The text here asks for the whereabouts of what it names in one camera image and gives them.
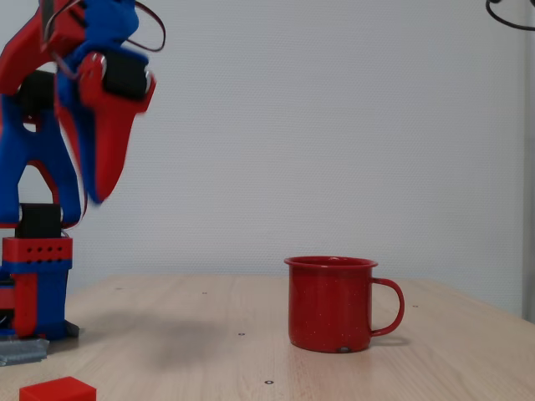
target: red cube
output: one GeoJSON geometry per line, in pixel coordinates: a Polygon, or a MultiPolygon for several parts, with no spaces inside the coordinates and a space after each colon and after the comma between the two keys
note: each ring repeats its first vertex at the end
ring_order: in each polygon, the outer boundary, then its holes
{"type": "Polygon", "coordinates": [[[60,378],[20,389],[20,401],[96,401],[97,389],[75,378],[60,378]]]}

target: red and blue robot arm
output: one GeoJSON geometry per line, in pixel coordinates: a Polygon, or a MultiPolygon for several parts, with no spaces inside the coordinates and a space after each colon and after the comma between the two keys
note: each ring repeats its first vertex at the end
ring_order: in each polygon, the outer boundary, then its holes
{"type": "Polygon", "coordinates": [[[123,170],[135,116],[155,91],[148,58],[123,47],[138,44],[130,40],[139,26],[136,7],[156,18],[165,44],[161,20],[134,0],[41,0],[0,56],[0,228],[15,228],[15,237],[3,240],[0,335],[69,333],[72,240],[62,230],[84,214],[74,163],[86,197],[105,201],[123,170]],[[56,74],[38,71],[48,62],[57,64],[56,74]],[[41,172],[52,205],[20,204],[27,165],[41,172]]]}

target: table surface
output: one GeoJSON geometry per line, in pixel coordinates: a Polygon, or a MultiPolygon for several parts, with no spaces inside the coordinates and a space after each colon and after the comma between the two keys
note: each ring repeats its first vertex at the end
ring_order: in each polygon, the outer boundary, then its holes
{"type": "MultiPolygon", "coordinates": [[[[69,298],[79,340],[0,368],[0,399],[64,376],[99,401],[535,399],[535,325],[434,282],[399,283],[398,330],[361,353],[321,354],[288,341],[287,278],[111,277],[69,298]]],[[[396,295],[374,286],[373,298],[385,326],[396,295]]]]}

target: wire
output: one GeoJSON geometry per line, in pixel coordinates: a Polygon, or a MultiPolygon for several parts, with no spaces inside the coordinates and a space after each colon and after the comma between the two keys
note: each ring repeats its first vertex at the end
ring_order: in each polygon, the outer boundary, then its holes
{"type": "Polygon", "coordinates": [[[496,19],[499,23],[507,25],[508,27],[511,27],[511,28],[520,29],[521,31],[535,32],[535,27],[527,27],[525,25],[517,25],[515,23],[510,23],[509,21],[507,21],[507,20],[503,19],[502,17],[498,16],[496,13],[494,13],[494,11],[492,11],[491,0],[487,0],[486,9],[487,9],[488,13],[491,14],[491,17],[496,19]]]}
{"type": "Polygon", "coordinates": [[[137,43],[136,41],[131,40],[131,39],[127,39],[126,42],[132,43],[133,45],[137,46],[138,48],[142,48],[142,49],[147,50],[147,51],[152,52],[152,53],[161,52],[164,49],[164,47],[166,46],[166,40],[167,40],[166,25],[161,20],[161,18],[158,17],[158,14],[156,14],[154,11],[152,11],[150,8],[148,8],[145,4],[140,3],[140,2],[135,2],[135,6],[137,8],[139,8],[140,10],[144,11],[145,13],[149,14],[149,16],[151,16],[158,23],[158,25],[160,25],[161,31],[164,34],[164,38],[161,41],[161,46],[159,48],[148,48],[148,47],[144,46],[143,44],[137,43]]]}
{"type": "MultiPolygon", "coordinates": [[[[48,20],[46,27],[44,28],[44,34],[43,34],[43,40],[46,44],[48,44],[48,41],[50,40],[50,37],[52,36],[52,33],[50,30],[52,29],[52,26],[54,24],[54,21],[61,13],[64,13],[65,11],[69,10],[70,8],[74,7],[76,4],[80,3],[82,0],[69,0],[68,3],[65,3],[63,7],[61,7],[54,15],[48,20]]],[[[58,56],[58,54],[54,51],[50,52],[50,56],[52,56],[53,60],[58,65],[58,68],[61,69],[61,71],[67,76],[67,78],[76,80],[78,78],[78,72],[74,72],[70,67],[65,63],[65,61],[58,56]]]]}

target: black cable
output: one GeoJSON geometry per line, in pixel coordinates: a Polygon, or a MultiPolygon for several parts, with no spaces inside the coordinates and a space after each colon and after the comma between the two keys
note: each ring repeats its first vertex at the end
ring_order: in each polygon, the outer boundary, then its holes
{"type": "Polygon", "coordinates": [[[509,21],[503,19],[502,17],[499,17],[498,15],[496,15],[492,11],[491,3],[496,3],[496,1],[492,2],[492,0],[487,0],[486,9],[487,9],[488,13],[491,14],[491,17],[496,19],[499,23],[507,25],[508,27],[511,27],[511,28],[520,29],[521,31],[535,32],[535,27],[527,27],[525,25],[517,25],[515,23],[510,23],[509,21]]]}
{"type": "Polygon", "coordinates": [[[167,31],[166,26],[164,22],[158,17],[158,14],[156,14],[154,11],[152,11],[150,8],[148,8],[145,4],[141,2],[135,2],[135,6],[141,10],[143,10],[145,13],[149,14],[157,23],[160,25],[161,31],[164,34],[163,41],[161,42],[161,46],[159,48],[148,48],[145,45],[141,43],[137,43],[136,41],[132,39],[126,39],[126,42],[130,42],[133,45],[137,46],[138,48],[143,48],[144,50],[147,50],[152,53],[158,53],[163,50],[163,48],[166,46],[166,39],[167,39],[167,31]]]}

